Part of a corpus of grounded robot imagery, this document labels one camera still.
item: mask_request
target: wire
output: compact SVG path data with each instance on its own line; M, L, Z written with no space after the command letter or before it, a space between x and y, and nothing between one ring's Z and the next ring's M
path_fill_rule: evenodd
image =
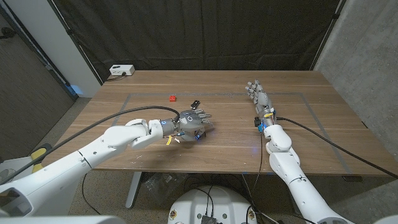
M299 219L301 219L301 220L304 220L304 221L306 221L306 222L309 222L309 223L312 223L312 224L316 224L315 222L313 222L313 221L311 221L311 220L307 220L306 218L300 217L300 216L298 216L298 215L296 215L296 214L292 214L292 216L294 216L294 217L296 217L296 218L299 218Z
M210 200L211 200L211 217L213 217L214 204L213 204L213 199L212 199L212 197L210 196L209 193L205 192L204 190L201 190L201 189L195 189L195 190L200 190L201 192L207 194L207 197L210 198Z
M88 126L85 129L82 129L81 131L75 133L74 135L70 136L69 138L63 140L60 144L57 144L56 146L54 146L52 149L46 151L44 154L42 154L41 156L39 156L38 158L34 159L33 161L31 161L30 163L26 164L24 167L20 168L19 170L15 171L14 173L12 173L10 176L8 176L7 178L5 178L3 181L1 181L0 185L7 183L9 180L13 179L16 175L20 174L22 171L28 169L30 166L36 164L38 161L43 160L48 154L50 154L51 152L53 152L54 150L58 149L59 147L63 146L64 144L66 144L67 142L71 141L72 139L74 139L75 137L85 133L86 131L90 130L91 128L94 128L95 126L111 119L117 116L120 116L122 114L126 114L126 113L130 113L130 112L135 112L135 111L140 111L140 110L148 110L148 109L161 109L161 110L168 110L168 111L172 111L174 113L177 114L177 116L174 118L174 122L177 122L178 119L180 119L180 113L178 111L176 111L175 109L172 108L168 108L165 106L143 106L140 108L133 108L133 109L128 109L125 111L120 111L118 113L112 114L111 116L107 116L106 118L103 118L97 122L95 122L94 124Z
M261 139L261 162L260 162L259 173L257 174L257 178L256 178L256 181L255 181L254 186L253 186L253 191L256 188L257 180L259 179L261 166L262 166L262 133L260 133L260 139Z
M207 215L207 207L208 207L208 204L209 204L210 191L211 191L212 188L213 188L213 184L211 185L211 187L209 189L209 192L207 192L206 215ZM214 208L213 208L213 206L211 206L211 218L213 218L213 210L214 210Z
M85 174L85 176L83 178L83 182L81 183L81 194L83 195L83 199L85 200L87 205L90 206L98 215L101 215L100 212L97 211L97 209L95 209L93 206L90 205L90 203L87 202L87 199L85 197L85 180L86 180L86 176L87 176L87 174Z
M118 77L116 77L116 78L110 78L110 79L108 79L108 80L106 80L106 81L116 81L116 80L119 80L119 79L121 79L121 78L123 78L123 77L125 77L126 76L126 72L123 72L122 73L122 75L120 75L120 76L118 76Z
M372 166L372 167L378 169L379 171L381 171L381 172L383 172L383 173L385 173L385 174L388 174L388 175L390 175L391 177L393 177L393 178L395 178L395 179L398 179L398 175L397 175L397 174L394 174L394 173L392 173L392 172L390 172L390 171L388 171L388 170L386 170L386 169L384 169L384 168L382 168L382 167L379 167L378 165L376 165L376 164L374 164L374 163L372 163L372 162L367 161L366 159L363 159L363 158L357 156L356 154L353 154L352 152L347 151L346 149L343 149L342 147L336 145L335 143L333 143L333 142L330 141L329 139L323 137L322 135L316 133L315 131L311 130L310 128L308 128L308 127L306 127L306 126L304 126L304 125L302 125L302 124L299 124L299 123L297 123L297 122L295 122L295 121L292 121L291 119L287 119L287 118L277 117L277 119L278 119L278 120L281 120L281 121L288 121L288 122L294 123L294 124L296 124L296 125L298 125L298 126L304 128L304 129L306 129L307 131L310 131L310 132L313 133L314 135L320 137L322 140L326 141L327 143L331 144L332 146L335 146L336 148L338 148L338 149L340 149L341 151L347 153L348 155L354 157L355 159L358 159L358 160L360 160L360 161L366 163L367 165L370 165L370 166Z
M252 197L251 197L250 190L249 190L248 183L246 182L246 179L244 178L244 175L243 175L243 174L242 174L242 177L243 177L244 184L246 184L246 189L247 189L247 190L248 190L248 192L249 192L250 199L253 201L253 199L252 199Z
M279 222L273 220L271 217L269 217L268 215L266 215L264 212L257 212L258 214L264 215L266 218L268 218L269 220L273 221L276 224L279 224Z

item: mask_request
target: metal table leg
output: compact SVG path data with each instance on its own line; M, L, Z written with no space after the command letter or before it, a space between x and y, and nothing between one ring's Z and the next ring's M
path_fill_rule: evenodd
M140 182L141 174L142 172L134 172L130 185L129 194L127 195L126 208L132 208L134 206L134 201L136 200L141 183Z

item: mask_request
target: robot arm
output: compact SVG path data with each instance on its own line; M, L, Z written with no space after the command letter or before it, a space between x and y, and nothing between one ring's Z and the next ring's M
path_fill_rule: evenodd
M189 119L183 113L190 113ZM103 135L85 147L53 162L43 169L19 180L0 185L0 211L12 217L32 216L44 204L71 183L94 169L100 163L124 152L128 145L133 149L142 149L164 136L174 132L189 135L210 122L210 117L202 110L184 111L180 117L186 120L173 122L172 119L150 120L135 119L125 126L108 128Z
M289 187L303 217L322 224L352 223L328 206L300 168L300 159L292 148L292 140L282 126L276 124L275 109L259 81L254 84L249 82L248 85L246 90L254 100L261 121L259 130L263 131L266 139L270 139L266 149L270 154L271 168Z

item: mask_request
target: small red object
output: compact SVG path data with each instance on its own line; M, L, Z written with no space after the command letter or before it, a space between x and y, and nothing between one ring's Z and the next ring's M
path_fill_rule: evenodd
M169 100L170 100L170 102L175 102L175 96L170 96Z

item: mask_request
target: blue light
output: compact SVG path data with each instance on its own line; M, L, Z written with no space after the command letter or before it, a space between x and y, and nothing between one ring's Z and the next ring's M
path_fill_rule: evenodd
M75 91L75 93L77 94L83 94L83 91L80 89L80 87L76 86L76 85L70 85L73 90Z

